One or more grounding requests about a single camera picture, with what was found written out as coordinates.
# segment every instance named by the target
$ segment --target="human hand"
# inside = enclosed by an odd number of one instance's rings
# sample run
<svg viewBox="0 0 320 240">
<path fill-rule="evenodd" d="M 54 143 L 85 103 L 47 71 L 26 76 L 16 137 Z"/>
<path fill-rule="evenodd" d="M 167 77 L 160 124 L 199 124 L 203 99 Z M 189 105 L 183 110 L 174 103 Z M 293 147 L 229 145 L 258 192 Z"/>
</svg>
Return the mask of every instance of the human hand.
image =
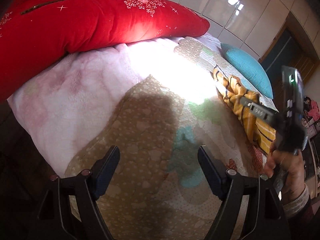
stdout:
<svg viewBox="0 0 320 240">
<path fill-rule="evenodd" d="M 280 152 L 276 149 L 274 141 L 270 146 L 270 152 L 264 166 L 264 173 L 269 178 L 273 176 L 276 164 L 281 164 L 282 169 L 288 171 L 287 180 L 281 190 L 281 202 L 285 205 L 297 199 L 305 189 L 302 153 L 299 150 L 298 155 L 294 156 L 289 152 Z"/>
</svg>

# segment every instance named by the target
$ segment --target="bolt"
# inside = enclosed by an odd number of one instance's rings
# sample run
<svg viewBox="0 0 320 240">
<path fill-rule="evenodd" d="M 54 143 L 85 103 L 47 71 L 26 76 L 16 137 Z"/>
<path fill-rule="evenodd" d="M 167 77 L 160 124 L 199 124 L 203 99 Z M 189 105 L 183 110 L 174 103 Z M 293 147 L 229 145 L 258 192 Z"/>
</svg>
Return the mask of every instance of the bolt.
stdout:
<svg viewBox="0 0 320 240">
<path fill-rule="evenodd" d="M 58 178 L 57 174 L 50 175 L 50 180 L 55 181 Z"/>
<path fill-rule="evenodd" d="M 269 179 L 266 174 L 261 174 L 260 178 L 263 179 L 263 180 L 268 180 Z"/>
<path fill-rule="evenodd" d="M 233 169 L 227 170 L 227 173 L 228 173 L 229 175 L 231 175 L 231 176 L 234 176 L 234 175 L 237 174 L 237 172 L 236 172 L 235 170 L 233 170 Z"/>
<path fill-rule="evenodd" d="M 82 176 L 88 176 L 90 173 L 91 173 L 91 171 L 88 170 L 88 169 L 85 169 L 85 170 L 81 171 L 81 175 Z"/>
</svg>

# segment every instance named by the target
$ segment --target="yellow cloth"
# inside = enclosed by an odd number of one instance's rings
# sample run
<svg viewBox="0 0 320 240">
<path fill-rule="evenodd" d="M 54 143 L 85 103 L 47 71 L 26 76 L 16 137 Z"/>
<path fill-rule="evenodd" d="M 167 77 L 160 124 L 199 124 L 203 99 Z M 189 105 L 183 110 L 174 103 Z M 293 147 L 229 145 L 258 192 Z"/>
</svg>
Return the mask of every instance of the yellow cloth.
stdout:
<svg viewBox="0 0 320 240">
<path fill-rule="evenodd" d="M 229 80 L 226 79 L 216 68 L 212 72 L 212 77 L 216 81 L 216 87 L 223 96 L 224 102 L 242 123 L 249 141 L 269 153 L 270 145 L 276 138 L 276 130 L 250 114 L 249 109 L 240 104 L 242 96 L 258 103 L 260 94 L 246 89 L 236 76 L 231 75 Z"/>
</svg>

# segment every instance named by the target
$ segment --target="teal pillow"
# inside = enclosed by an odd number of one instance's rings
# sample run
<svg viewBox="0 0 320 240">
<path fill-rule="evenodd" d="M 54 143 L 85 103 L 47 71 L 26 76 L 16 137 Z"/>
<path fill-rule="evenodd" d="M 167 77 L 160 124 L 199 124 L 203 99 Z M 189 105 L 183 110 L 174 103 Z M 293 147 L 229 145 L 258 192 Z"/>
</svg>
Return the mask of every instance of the teal pillow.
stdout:
<svg viewBox="0 0 320 240">
<path fill-rule="evenodd" d="M 273 99 L 270 80 L 263 67 L 241 49 L 221 43 L 225 59 L 233 65 L 262 95 Z"/>
</svg>

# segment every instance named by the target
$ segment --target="red quilt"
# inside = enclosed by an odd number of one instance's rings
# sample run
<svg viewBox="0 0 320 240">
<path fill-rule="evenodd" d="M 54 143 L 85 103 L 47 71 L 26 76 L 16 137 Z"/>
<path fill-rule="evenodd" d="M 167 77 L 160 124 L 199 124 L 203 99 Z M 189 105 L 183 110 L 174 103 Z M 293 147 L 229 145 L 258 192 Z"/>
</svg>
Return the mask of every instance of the red quilt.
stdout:
<svg viewBox="0 0 320 240">
<path fill-rule="evenodd" d="M 168 0 L 15 0 L 0 20 L 0 101 L 66 53 L 196 37 L 209 26 Z"/>
</svg>

